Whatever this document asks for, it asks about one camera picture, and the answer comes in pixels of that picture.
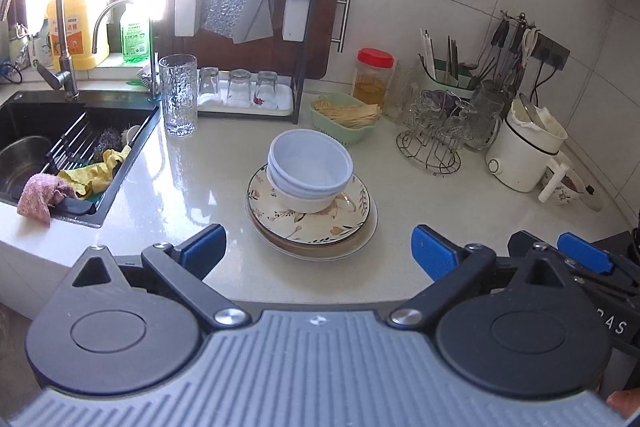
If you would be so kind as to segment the person's right hand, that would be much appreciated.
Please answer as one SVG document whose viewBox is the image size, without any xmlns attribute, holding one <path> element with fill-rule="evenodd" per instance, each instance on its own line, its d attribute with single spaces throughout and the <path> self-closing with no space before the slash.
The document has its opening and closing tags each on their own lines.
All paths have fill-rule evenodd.
<svg viewBox="0 0 640 427">
<path fill-rule="evenodd" d="M 620 415 L 631 417 L 640 409 L 640 389 L 613 392 L 606 399 L 606 404 Z"/>
</svg>

